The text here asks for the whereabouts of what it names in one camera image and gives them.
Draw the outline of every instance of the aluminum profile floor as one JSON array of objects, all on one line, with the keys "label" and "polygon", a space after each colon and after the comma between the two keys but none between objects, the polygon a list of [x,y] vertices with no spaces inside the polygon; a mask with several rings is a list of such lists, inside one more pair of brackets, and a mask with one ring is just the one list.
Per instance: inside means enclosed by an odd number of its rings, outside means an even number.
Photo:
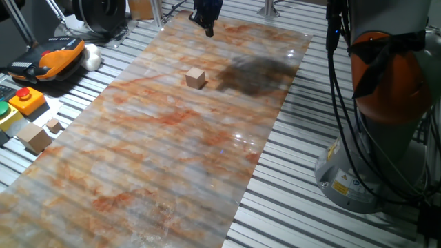
[{"label": "aluminum profile floor", "polygon": [[[176,3],[163,0],[164,13]],[[338,135],[327,72],[326,9],[299,1],[280,2],[276,5],[280,17],[266,19],[256,14],[263,6],[263,0],[224,0],[220,15],[314,37],[223,246],[436,247],[436,240],[417,234],[417,209],[403,207],[393,214],[356,214],[334,205],[317,187],[316,159]],[[192,7],[193,3],[188,1],[177,11]],[[64,84],[52,83],[45,93],[64,103],[55,118],[67,127],[145,49],[158,31],[151,22],[141,21],[121,46],[101,48],[103,65],[98,71],[79,70]],[[345,104],[353,111],[350,60],[342,40],[334,57]],[[0,84],[18,87],[8,77]],[[59,135],[48,134],[53,139]],[[35,158],[15,138],[0,147],[0,192]]]}]

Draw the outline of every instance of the warning label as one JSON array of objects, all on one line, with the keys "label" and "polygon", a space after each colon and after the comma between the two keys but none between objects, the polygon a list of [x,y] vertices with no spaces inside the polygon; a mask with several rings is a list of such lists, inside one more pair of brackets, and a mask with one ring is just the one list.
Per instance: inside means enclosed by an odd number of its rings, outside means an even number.
[{"label": "warning label", "polygon": [[[378,188],[378,185],[373,183],[366,183],[366,186],[374,191]],[[364,203],[370,203],[374,198],[355,176],[341,169],[338,170],[337,176],[332,183],[332,188],[351,199]]]},{"label": "warning label", "polygon": [[337,138],[336,142],[334,142],[332,146],[328,149],[327,160],[329,161],[333,154],[337,154],[339,149],[340,149],[340,138]]}]

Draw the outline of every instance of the red emergency stop button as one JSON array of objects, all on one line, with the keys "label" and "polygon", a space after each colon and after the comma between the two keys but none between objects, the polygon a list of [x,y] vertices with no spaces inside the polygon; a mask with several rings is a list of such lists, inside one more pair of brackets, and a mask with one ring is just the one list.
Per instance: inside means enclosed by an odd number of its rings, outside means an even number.
[{"label": "red emergency stop button", "polygon": [[17,93],[15,93],[18,97],[25,97],[29,95],[29,89],[28,88],[21,88],[20,90],[17,90]]},{"label": "red emergency stop button", "polygon": [[47,54],[49,54],[50,53],[50,51],[49,50],[47,50],[47,51],[44,51],[42,54],[41,54],[41,56],[45,56],[45,55],[47,55]]}]

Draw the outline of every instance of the black cable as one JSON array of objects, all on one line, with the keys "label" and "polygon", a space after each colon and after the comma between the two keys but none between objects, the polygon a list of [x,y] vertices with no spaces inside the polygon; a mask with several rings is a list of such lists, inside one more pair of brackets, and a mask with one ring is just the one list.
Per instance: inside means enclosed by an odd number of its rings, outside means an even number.
[{"label": "black cable", "polygon": [[170,10],[170,12],[168,12],[164,17],[169,17],[169,16],[171,16],[172,15],[172,13],[177,9],[177,8],[179,8],[179,6],[181,6],[183,3],[185,3],[187,0],[183,0],[182,2],[180,2],[180,3],[178,3],[178,4],[176,4],[176,5],[173,5],[172,6],[172,10]]},{"label": "black cable", "polygon": [[360,120],[358,120],[357,102],[355,99],[353,100],[353,111],[354,111],[354,115],[356,118],[357,130],[358,130],[358,133],[360,134],[361,133]]},{"label": "black cable", "polygon": [[124,23],[123,28],[118,29],[119,33],[115,35],[112,39],[119,41],[129,32],[129,25],[127,24],[127,21]]},{"label": "black cable", "polygon": [[[351,135],[353,136],[353,139],[354,139],[354,143],[355,143],[355,145],[356,145],[356,147],[358,146],[358,142],[357,142],[357,140],[356,140],[356,136],[355,136],[355,132],[354,132],[354,130],[353,130],[353,128],[352,128],[352,125],[351,125],[351,121],[349,120],[349,115],[347,114],[347,110],[346,110],[346,107],[345,107],[345,104],[344,104],[344,102],[342,101],[343,99],[342,99],[342,94],[341,94],[341,91],[340,91],[340,88],[339,88],[339,86],[338,86],[338,82],[337,82],[337,78],[336,78],[336,75],[335,75],[335,68],[334,68],[334,60],[333,60],[333,54],[331,54],[331,53],[329,53],[329,56],[328,56],[328,62],[329,62],[329,75],[330,75],[330,80],[331,80],[331,97],[332,97],[332,100],[333,100],[333,105],[335,105],[334,106],[334,113],[335,113],[335,115],[336,115],[336,119],[337,119],[337,123],[338,123],[338,127],[339,127],[339,131],[340,131],[340,133],[341,133],[341,136],[342,136],[342,142],[343,142],[343,145],[344,144],[346,144],[346,146],[347,146],[347,142],[346,142],[346,138],[345,138],[345,135],[344,135],[344,133],[343,133],[343,128],[342,128],[342,125],[341,125],[341,121],[340,121],[340,117],[339,117],[339,115],[338,115],[338,112],[336,111],[337,110],[337,105],[336,105],[336,101],[335,101],[335,91],[334,91],[334,87],[337,89],[337,93],[338,93],[338,97],[339,97],[339,99],[340,99],[340,102],[341,102],[341,104],[342,104],[342,109],[343,109],[343,112],[345,113],[345,117],[347,118],[347,120],[348,120],[348,126],[349,126],[349,129],[351,130]],[[375,192],[373,192],[371,189],[369,189],[367,186],[366,186],[366,184],[365,184],[365,182],[363,181],[363,179],[361,179],[361,177],[359,176],[359,174],[358,174],[358,170],[355,168],[355,165],[354,165],[354,163],[353,163],[353,161],[352,161],[352,158],[351,158],[351,155],[350,155],[350,153],[349,153],[349,148],[348,149],[345,149],[345,151],[346,151],[346,153],[347,153],[347,156],[348,156],[348,160],[349,160],[349,163],[351,164],[351,167],[352,167],[352,170],[353,170],[353,172],[356,174],[356,176],[357,176],[357,179],[360,181],[360,183],[362,184],[362,186],[363,187],[365,187],[366,188],[366,190],[369,192],[369,193],[371,193],[372,195],[374,195],[374,196],[376,196],[377,198],[379,198],[380,200],[383,200],[384,202],[388,202],[388,203],[392,203],[392,204],[400,204],[400,205],[408,205],[408,204],[411,204],[411,203],[416,203],[416,202],[419,202],[419,201],[421,201],[421,200],[424,200],[424,196],[409,196],[409,194],[407,194],[406,192],[404,192],[402,189],[400,189],[400,188],[397,188],[395,185],[393,185],[392,184],[392,182],[390,182],[389,181],[389,179],[387,179],[386,177],[384,177],[384,174],[379,174],[376,170],[374,170],[373,168],[372,168],[372,166],[369,164],[369,163],[366,163],[367,164],[367,166],[369,167],[369,169],[374,173],[374,174],[376,174],[376,176],[393,192],[393,193],[395,193],[397,196],[399,196],[399,197],[401,197],[401,198],[403,198],[405,201],[404,202],[402,202],[402,201],[393,201],[393,200],[389,200],[389,199],[386,199],[386,198],[384,198],[384,197],[382,197],[382,196],[380,196],[380,195],[378,195],[377,193],[375,193]],[[360,151],[360,148],[358,147],[358,152],[359,152],[359,155],[363,158],[364,156],[362,155],[362,153],[361,153],[361,151]]]},{"label": "black cable", "polygon": [[[432,115],[432,120],[433,120],[434,124],[436,124],[436,120],[435,120],[434,115]],[[437,126],[437,128],[434,128],[432,125],[431,126],[431,133],[432,133],[433,139],[435,140],[435,145],[438,149],[438,153],[441,155],[441,141],[440,141],[440,133],[438,130],[438,126]],[[440,189],[441,189],[441,179],[438,181],[438,184],[433,188],[433,190],[427,194],[427,197],[438,193],[440,191]]]},{"label": "black cable", "polygon": [[430,168],[429,168],[429,164],[426,161],[426,164],[424,165],[424,167],[426,168],[426,184],[428,186],[430,186],[432,184],[432,176],[430,174]]},{"label": "black cable", "polygon": [[345,35],[343,36],[343,38],[345,38],[347,46],[350,47],[351,46],[351,29],[349,28],[349,10],[348,10],[347,0],[345,0],[345,2],[343,3],[342,19],[343,19],[342,27],[345,29]]},{"label": "black cable", "polygon": [[[353,130],[349,115],[347,113],[343,98],[342,98],[342,94],[338,85],[338,81],[337,81],[337,77],[335,74],[335,68],[334,68],[334,50],[337,47],[337,43],[338,43],[338,30],[340,30],[340,33],[342,35],[345,36],[345,40],[346,42],[350,42],[350,29],[349,29],[349,20],[348,20],[348,16],[350,17],[350,11],[348,11],[348,7],[347,7],[347,0],[343,0],[344,3],[342,2],[338,2],[341,5],[335,4],[333,5],[332,3],[328,3],[327,6],[327,19],[329,22],[329,26],[328,26],[328,33],[327,33],[327,50],[328,50],[328,64],[329,64],[329,80],[331,83],[331,97],[332,97],[332,102],[333,102],[333,108],[334,108],[334,113],[336,115],[336,120],[338,123],[338,129],[340,131],[340,135],[342,138],[342,142],[343,145],[345,146],[345,151],[347,153],[347,157],[349,160],[349,163],[351,164],[352,170],[354,172],[354,174],[357,176],[358,180],[360,181],[360,183],[362,184],[362,186],[373,196],[377,197],[378,199],[386,202],[386,203],[392,203],[392,204],[399,204],[399,205],[407,205],[407,204],[412,204],[412,203],[417,203],[420,202],[422,200],[425,200],[427,198],[428,195],[426,195],[425,193],[428,192],[428,187],[426,184],[426,187],[424,187],[423,191],[415,196],[412,195],[409,192],[406,192],[402,189],[400,189],[399,187],[396,187],[382,172],[381,168],[378,166],[378,163],[376,161],[374,161],[374,166],[376,167],[376,169],[374,169],[370,163],[367,161],[367,159],[365,158],[364,154],[361,152],[357,139],[356,139],[356,135],[355,132]],[[339,18],[339,8],[340,9],[340,14],[343,15],[343,20],[341,19],[341,17]],[[348,122],[348,126],[349,126],[349,130],[351,131],[351,135],[354,141],[354,145],[356,146],[357,152],[359,154],[359,156],[361,157],[361,159],[366,163],[367,167],[369,167],[369,169],[393,192],[395,193],[397,196],[401,197],[404,201],[395,201],[395,200],[389,200],[386,199],[380,195],[378,195],[377,193],[375,193],[373,190],[369,189],[365,182],[361,179],[360,175],[358,174],[358,170],[355,168],[355,165],[353,163],[349,148],[347,146],[347,142],[346,142],[346,138],[345,138],[345,134],[344,134],[344,130],[342,128],[342,123],[340,121],[340,116],[338,114],[338,108],[337,108],[337,104],[336,104],[336,94],[335,94],[335,90],[338,93],[338,98],[340,99],[341,105],[342,105],[342,109],[343,109],[343,113],[345,114],[345,117],[347,119]],[[356,121],[357,121],[357,125],[359,125],[358,123],[358,116],[356,113]],[[439,152],[441,153],[441,142],[437,142],[437,147],[440,150]],[[427,171],[427,180],[430,180],[430,175],[429,175],[429,171]]]},{"label": "black cable", "polygon": [[421,143],[421,138],[420,137],[421,137],[421,131],[422,131],[422,126],[423,126],[424,120],[425,120],[425,118],[421,121],[421,123],[420,123],[420,125],[418,127],[418,132],[416,134],[416,142],[417,143]]},{"label": "black cable", "polygon": [[426,116],[426,118],[425,118],[425,120],[424,120],[424,126],[423,126],[423,137],[424,137],[424,140],[423,140],[423,143],[425,144],[425,145],[427,145],[427,143],[429,142],[429,135],[430,135],[430,124],[431,124],[431,122],[432,122],[432,120],[431,120],[431,116],[432,116],[432,114],[433,114],[433,112],[434,112],[434,107],[432,107],[431,108],[431,110],[429,111],[429,112],[427,112],[427,116]]},{"label": "black cable", "polygon": [[334,113],[335,113],[335,115],[336,115],[336,120],[337,120],[337,124],[338,124],[338,130],[340,131],[340,136],[341,136],[341,139],[342,139],[342,142],[343,142],[343,147],[344,147],[344,149],[345,149],[345,151],[346,151],[347,158],[348,158],[348,160],[349,160],[349,164],[351,165],[352,170],[353,170],[354,174],[356,175],[357,179],[360,181],[361,185],[362,185],[362,186],[363,186],[363,187],[364,187],[364,188],[365,188],[370,194],[372,194],[373,196],[375,196],[375,197],[377,197],[377,198],[379,198],[380,200],[383,200],[383,201],[387,201],[387,202],[394,203],[394,204],[405,204],[405,203],[403,203],[403,202],[396,202],[396,201],[388,200],[388,199],[386,199],[386,198],[384,198],[384,197],[378,195],[377,193],[375,193],[375,192],[374,192],[372,189],[370,189],[369,187],[367,187],[366,183],[363,181],[363,179],[361,179],[361,176],[359,175],[358,170],[356,169],[356,167],[355,167],[355,165],[354,165],[354,163],[353,163],[353,161],[352,161],[351,153],[350,153],[350,151],[349,151],[349,147],[348,147],[347,142],[346,142],[346,138],[345,138],[345,133],[344,133],[344,130],[343,130],[343,126],[342,126],[342,123],[341,123],[341,121],[340,121],[340,116],[338,115],[338,108],[337,108],[337,101],[336,101],[336,93],[335,93],[336,89],[334,89],[334,87],[335,87],[336,85],[334,84],[334,83],[335,83],[335,80],[334,80],[334,73],[335,73],[335,71],[334,71],[334,58],[333,58],[333,53],[334,53],[334,51],[328,51],[329,82],[331,83],[332,107],[333,107],[333,109],[334,109]]}]

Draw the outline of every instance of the green button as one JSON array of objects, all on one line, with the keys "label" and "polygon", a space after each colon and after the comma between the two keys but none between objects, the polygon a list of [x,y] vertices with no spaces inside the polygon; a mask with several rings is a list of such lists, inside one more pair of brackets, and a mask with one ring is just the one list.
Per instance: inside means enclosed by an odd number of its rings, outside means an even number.
[{"label": "green button", "polygon": [[9,110],[9,105],[6,102],[0,102],[0,116],[6,114]]}]

